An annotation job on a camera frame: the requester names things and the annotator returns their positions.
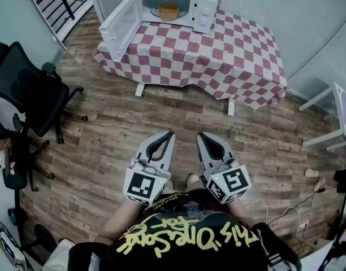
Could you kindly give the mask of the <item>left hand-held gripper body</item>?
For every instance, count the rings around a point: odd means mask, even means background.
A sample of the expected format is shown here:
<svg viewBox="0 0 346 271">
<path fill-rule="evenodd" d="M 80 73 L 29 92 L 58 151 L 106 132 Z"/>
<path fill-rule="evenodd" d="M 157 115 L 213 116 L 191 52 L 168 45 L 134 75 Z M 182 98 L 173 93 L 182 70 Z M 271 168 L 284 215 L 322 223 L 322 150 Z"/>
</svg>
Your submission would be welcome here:
<svg viewBox="0 0 346 271">
<path fill-rule="evenodd" d="M 123 195 L 126 199 L 152 206 L 171 178 L 169 165 L 148 163 L 139 158 L 131 160 L 127 168 Z"/>
</svg>

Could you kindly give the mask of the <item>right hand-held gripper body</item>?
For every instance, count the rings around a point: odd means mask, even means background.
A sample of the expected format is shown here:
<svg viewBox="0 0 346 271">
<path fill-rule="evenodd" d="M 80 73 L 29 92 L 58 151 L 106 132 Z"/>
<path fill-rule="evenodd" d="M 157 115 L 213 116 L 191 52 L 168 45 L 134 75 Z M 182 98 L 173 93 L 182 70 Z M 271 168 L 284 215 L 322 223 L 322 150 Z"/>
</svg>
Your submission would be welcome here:
<svg viewBox="0 0 346 271">
<path fill-rule="evenodd" d="M 252 187 L 246 166 L 240 165 L 237 159 L 207 169 L 203 176 L 207 180 L 206 188 L 220 204 L 234 201 Z"/>
</svg>

